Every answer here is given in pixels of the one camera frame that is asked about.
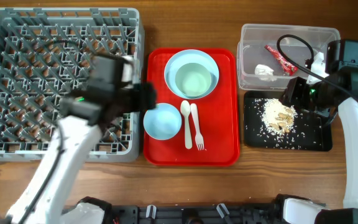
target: clear plastic container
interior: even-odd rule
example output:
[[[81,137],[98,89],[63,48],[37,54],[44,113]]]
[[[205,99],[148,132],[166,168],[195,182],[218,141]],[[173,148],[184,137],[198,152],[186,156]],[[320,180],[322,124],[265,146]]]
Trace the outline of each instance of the clear plastic container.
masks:
[[[293,76],[286,75],[273,55],[265,49],[265,45],[277,49],[277,39],[285,34],[301,37],[312,46],[314,54],[322,52],[324,58],[328,43],[341,38],[338,30],[333,28],[269,24],[243,25],[241,41],[237,48],[237,77],[241,89],[284,90],[291,78],[308,78],[308,75],[302,71],[297,71]],[[282,50],[300,65],[305,65],[305,60],[310,58],[310,51],[299,40],[285,38],[281,41],[281,46]],[[267,65],[273,69],[273,76],[255,75],[255,67],[258,64]]]

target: plastic bin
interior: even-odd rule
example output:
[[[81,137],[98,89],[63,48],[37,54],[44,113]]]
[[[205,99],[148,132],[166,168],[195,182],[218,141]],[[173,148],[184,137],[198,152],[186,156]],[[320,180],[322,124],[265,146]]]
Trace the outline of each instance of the plastic bin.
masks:
[[[55,46],[53,54],[32,50],[32,45],[53,39],[71,40],[76,46]],[[60,117],[60,97],[82,88],[89,75],[90,55],[85,49],[133,56],[137,75],[133,83],[139,83],[144,28],[138,10],[0,8],[0,161],[44,156],[53,123]],[[130,162],[138,157],[139,112],[124,114],[116,122],[122,144],[110,129],[87,161]]]
[[[324,27],[288,26],[270,24],[245,24],[241,30],[241,41],[237,48],[237,76],[243,90],[284,90],[291,78],[308,75],[297,71],[293,76],[284,74],[281,65],[266,50],[265,45],[276,48],[277,39],[285,34],[293,34],[306,40],[314,53],[322,52],[324,58],[327,45],[341,37],[338,30]],[[310,51],[299,40],[286,38],[281,41],[282,50],[300,65],[310,58]],[[274,70],[273,76],[255,75],[258,64],[267,65]]]

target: red wrapper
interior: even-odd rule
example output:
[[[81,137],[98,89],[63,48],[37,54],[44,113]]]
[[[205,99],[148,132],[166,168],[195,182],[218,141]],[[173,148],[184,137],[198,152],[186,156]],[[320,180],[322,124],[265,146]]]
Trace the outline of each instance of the red wrapper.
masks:
[[[266,45],[266,50],[268,50],[273,57],[280,63],[281,67],[284,69],[284,72],[288,74],[289,76],[292,76],[296,71],[298,71],[298,68],[292,65],[290,62],[285,60],[283,56],[278,52],[277,50],[273,49],[271,46]]]

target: black cutting board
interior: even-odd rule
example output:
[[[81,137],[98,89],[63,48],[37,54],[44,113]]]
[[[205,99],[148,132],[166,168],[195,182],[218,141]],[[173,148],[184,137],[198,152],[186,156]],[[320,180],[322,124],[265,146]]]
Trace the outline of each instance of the black cutting board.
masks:
[[[282,91],[248,91],[244,95],[244,142],[252,147],[330,151],[333,148],[331,125],[322,128],[328,120],[314,113],[295,110],[294,130],[283,135],[282,142],[277,136],[266,131],[262,121],[263,105],[267,99],[280,98]]]

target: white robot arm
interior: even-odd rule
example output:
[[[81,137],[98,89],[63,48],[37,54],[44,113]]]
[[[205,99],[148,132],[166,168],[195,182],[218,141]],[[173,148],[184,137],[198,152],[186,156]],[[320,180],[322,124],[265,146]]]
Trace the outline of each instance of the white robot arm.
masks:
[[[344,208],[358,208],[358,103],[348,98],[339,105],[339,117],[345,134],[346,193]],[[291,224],[314,224],[320,211],[327,208],[307,200],[288,198],[283,206],[283,218]]]
[[[59,153],[61,156],[54,169],[55,172],[34,207],[34,212],[29,214],[25,223],[69,223],[67,218],[61,217],[63,206],[71,192],[78,171],[82,168],[90,150],[99,143],[102,132],[98,125],[88,126],[88,120],[75,116],[61,119],[58,125],[63,133],[63,145],[61,146],[63,152],[58,150],[61,136],[58,131],[55,131],[48,151],[29,186],[7,213],[7,216],[12,217],[12,223],[20,223],[25,212],[28,211],[26,208],[31,204],[48,173],[52,170]],[[91,213],[88,213],[86,208],[81,210],[86,212],[82,212],[81,215],[77,214],[75,223],[101,223],[104,212],[100,208],[92,209]],[[92,222],[85,219],[88,215],[92,216]]]

